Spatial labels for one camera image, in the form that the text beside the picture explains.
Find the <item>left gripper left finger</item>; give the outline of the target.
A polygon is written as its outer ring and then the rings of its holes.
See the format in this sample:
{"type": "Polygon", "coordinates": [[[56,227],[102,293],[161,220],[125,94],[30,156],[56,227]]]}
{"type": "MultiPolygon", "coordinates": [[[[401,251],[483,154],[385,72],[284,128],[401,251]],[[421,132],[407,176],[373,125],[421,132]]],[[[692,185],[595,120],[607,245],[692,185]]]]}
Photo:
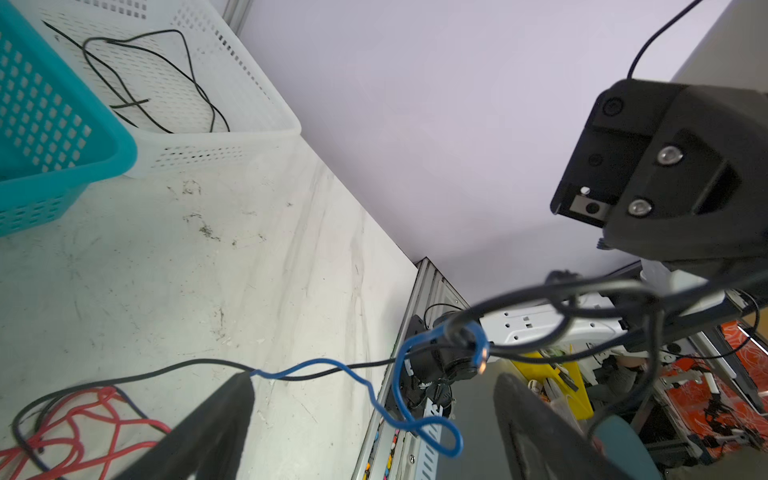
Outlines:
{"type": "Polygon", "coordinates": [[[251,377],[233,375],[119,479],[234,479],[255,404],[251,377]]]}

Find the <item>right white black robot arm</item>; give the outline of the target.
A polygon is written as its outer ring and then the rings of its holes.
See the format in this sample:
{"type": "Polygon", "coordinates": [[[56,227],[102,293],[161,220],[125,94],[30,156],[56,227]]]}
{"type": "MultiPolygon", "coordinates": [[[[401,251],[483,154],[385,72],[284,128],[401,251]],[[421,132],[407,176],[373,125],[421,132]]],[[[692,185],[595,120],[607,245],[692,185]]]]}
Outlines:
{"type": "Polygon", "coordinates": [[[621,319],[645,335],[646,372],[595,416],[642,399],[656,380],[665,326],[701,299],[767,282],[767,97],[746,89],[626,79],[596,100],[550,204],[602,230],[606,244],[693,274],[703,284],[665,293],[636,280],[554,271],[450,317],[445,340],[489,356],[527,360],[578,320],[621,319]],[[481,317],[534,300],[561,316],[543,338],[491,344],[481,317]]]}

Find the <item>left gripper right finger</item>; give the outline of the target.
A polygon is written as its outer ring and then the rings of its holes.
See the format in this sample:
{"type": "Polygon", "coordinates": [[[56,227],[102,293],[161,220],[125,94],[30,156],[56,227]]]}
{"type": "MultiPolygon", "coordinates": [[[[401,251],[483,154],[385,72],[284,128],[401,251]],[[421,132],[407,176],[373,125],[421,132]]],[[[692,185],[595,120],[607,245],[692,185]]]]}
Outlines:
{"type": "Polygon", "coordinates": [[[514,375],[497,377],[493,403],[514,479],[628,477],[514,375]]]}

